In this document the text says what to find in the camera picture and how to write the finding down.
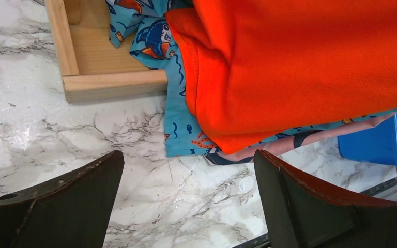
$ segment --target pile of clothes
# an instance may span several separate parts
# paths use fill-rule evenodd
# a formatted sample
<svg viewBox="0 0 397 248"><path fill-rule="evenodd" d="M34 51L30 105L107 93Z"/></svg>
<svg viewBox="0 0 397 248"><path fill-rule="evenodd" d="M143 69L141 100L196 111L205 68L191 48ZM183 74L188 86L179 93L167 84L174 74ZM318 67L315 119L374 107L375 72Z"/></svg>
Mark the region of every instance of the pile of clothes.
<svg viewBox="0 0 397 248"><path fill-rule="evenodd" d="M246 163L397 111L397 2L106 0L110 41L168 78L168 157Z"/></svg>

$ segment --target pink patterned cloth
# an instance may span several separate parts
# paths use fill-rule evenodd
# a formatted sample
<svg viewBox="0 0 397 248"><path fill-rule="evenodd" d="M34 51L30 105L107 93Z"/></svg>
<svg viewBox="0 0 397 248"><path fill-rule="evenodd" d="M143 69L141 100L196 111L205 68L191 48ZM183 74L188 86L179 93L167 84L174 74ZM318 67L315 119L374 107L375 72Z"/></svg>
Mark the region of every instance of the pink patterned cloth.
<svg viewBox="0 0 397 248"><path fill-rule="evenodd" d="M353 122L345 124L338 128L316 131L308 133L298 133L294 136L285 137L277 141L272 141L268 143L262 143L252 147L245 148L233 154L225 154L224 152L216 152L208 154L205 157L216 165L229 165L237 163L249 163L253 162L253 156L256 150L266 150L275 156L281 155L288 151L291 151L300 146L311 144L316 141L323 140L325 138L337 137L345 134L355 133L369 128L374 128L381 122L387 120L393 116L396 112L390 113L388 115L383 115L371 119L367 119L360 122Z"/></svg>

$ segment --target orange cloth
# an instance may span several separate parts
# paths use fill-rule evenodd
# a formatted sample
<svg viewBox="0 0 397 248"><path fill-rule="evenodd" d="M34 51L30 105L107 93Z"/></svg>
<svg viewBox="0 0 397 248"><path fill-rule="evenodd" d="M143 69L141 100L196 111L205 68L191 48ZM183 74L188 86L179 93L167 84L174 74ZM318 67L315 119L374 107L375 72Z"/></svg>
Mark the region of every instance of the orange cloth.
<svg viewBox="0 0 397 248"><path fill-rule="evenodd" d="M195 0L166 14L186 99L226 153L397 107L397 0Z"/></svg>

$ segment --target pink fabric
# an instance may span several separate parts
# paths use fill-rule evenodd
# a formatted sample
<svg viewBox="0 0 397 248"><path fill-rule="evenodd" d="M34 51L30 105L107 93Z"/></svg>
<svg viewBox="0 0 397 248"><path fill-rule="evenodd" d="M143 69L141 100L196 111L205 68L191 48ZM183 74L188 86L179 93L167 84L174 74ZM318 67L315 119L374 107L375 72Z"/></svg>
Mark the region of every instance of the pink fabric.
<svg viewBox="0 0 397 248"><path fill-rule="evenodd" d="M349 123L349 124L345 124L343 126L340 126L338 128L334 128L331 130L320 131L317 133L310 134L309 136L307 136L303 139L301 146L311 144L313 142L320 141L325 138L337 137L340 135L355 133L355 132L359 132L359 131L366 130L369 128L374 128L377 125L379 125L381 122L383 122L383 121L387 120L388 118L390 118L391 116L393 116L395 113L396 112L393 112L388 115L383 115L383 116L367 119L367 120L360 121L360 122ZM294 145L294 140L295 140L295 137L290 136L290 137L279 139L277 141L262 143L262 144L259 144L256 146L245 148L245 149L238 151L236 153L233 153L233 154L225 154L222 151L217 152L217 154L220 157L230 160L230 161L240 161L242 159L252 157L255 154L256 150L266 150L266 151L272 153L273 155L278 156L278 155L281 155L283 153L286 153L288 151L291 151L291 150L297 148Z"/></svg>

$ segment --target blue basket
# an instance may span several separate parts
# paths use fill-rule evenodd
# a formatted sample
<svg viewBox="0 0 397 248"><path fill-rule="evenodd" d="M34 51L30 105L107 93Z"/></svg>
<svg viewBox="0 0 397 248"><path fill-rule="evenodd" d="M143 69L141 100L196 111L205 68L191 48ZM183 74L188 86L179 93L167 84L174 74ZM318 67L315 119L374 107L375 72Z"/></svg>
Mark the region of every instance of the blue basket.
<svg viewBox="0 0 397 248"><path fill-rule="evenodd" d="M397 113L376 128L339 137L342 157L397 166Z"/></svg>

